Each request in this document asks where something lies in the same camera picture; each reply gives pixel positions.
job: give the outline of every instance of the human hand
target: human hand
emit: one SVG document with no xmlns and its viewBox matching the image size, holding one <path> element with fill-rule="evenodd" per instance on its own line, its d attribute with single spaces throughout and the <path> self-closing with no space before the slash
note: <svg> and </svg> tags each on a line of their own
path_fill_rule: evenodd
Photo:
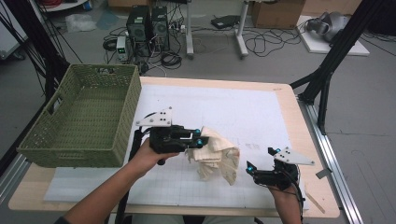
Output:
<svg viewBox="0 0 396 224">
<path fill-rule="evenodd" d="M 157 164 L 159 160 L 167 160 L 168 158 L 177 156 L 179 153 L 156 153 L 149 146 L 149 139 L 147 138 L 143 145 L 137 150 L 134 157 L 128 162 L 127 166 L 136 172 L 140 178 L 144 176 L 152 167 Z"/>
</svg>

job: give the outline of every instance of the crumpled cloth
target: crumpled cloth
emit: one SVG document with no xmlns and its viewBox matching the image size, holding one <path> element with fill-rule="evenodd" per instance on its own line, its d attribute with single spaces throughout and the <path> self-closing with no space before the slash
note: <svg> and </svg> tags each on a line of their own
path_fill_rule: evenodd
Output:
<svg viewBox="0 0 396 224">
<path fill-rule="evenodd" d="M 191 159 L 199 162 L 198 174 L 207 180 L 217 169 L 230 185 L 236 180 L 239 165 L 239 148 L 216 131 L 207 127 L 202 128 L 201 136 L 208 136 L 208 143 L 202 148 L 187 150 L 189 162 Z"/>
</svg>

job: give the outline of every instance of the finger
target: finger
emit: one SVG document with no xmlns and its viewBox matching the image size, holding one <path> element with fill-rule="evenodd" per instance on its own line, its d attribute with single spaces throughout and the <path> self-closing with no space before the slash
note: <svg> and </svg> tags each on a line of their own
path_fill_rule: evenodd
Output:
<svg viewBox="0 0 396 224">
<path fill-rule="evenodd" d="M 178 153 L 178 152 L 166 153 L 166 154 L 163 154 L 163 159 L 164 159 L 164 160 L 167 160 L 167 159 L 169 159 L 169 158 L 171 158 L 171 157 L 177 156 L 178 154 L 180 154 L 180 153 Z"/>
</svg>

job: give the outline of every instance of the plastic basket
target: plastic basket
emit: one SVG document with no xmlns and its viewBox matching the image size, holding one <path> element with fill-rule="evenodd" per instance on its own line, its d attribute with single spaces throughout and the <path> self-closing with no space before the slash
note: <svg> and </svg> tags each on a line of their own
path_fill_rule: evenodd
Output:
<svg viewBox="0 0 396 224">
<path fill-rule="evenodd" d="M 133 65 L 70 65 L 18 151 L 44 167 L 120 167 L 140 92 Z"/>
</svg>

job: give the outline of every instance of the desktop computer tower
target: desktop computer tower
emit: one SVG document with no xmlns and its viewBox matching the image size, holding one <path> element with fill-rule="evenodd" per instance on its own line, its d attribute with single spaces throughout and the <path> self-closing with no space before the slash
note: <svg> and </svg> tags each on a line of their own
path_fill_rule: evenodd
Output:
<svg viewBox="0 0 396 224">
<path fill-rule="evenodd" d="M 149 6 L 132 6 L 128 21 L 126 22 L 129 38 L 135 56 L 150 56 L 149 41 L 153 37 Z"/>
<path fill-rule="evenodd" d="M 170 49 L 167 14 L 166 7 L 154 7 L 151 12 L 154 45 L 157 51 L 168 51 Z"/>
</svg>

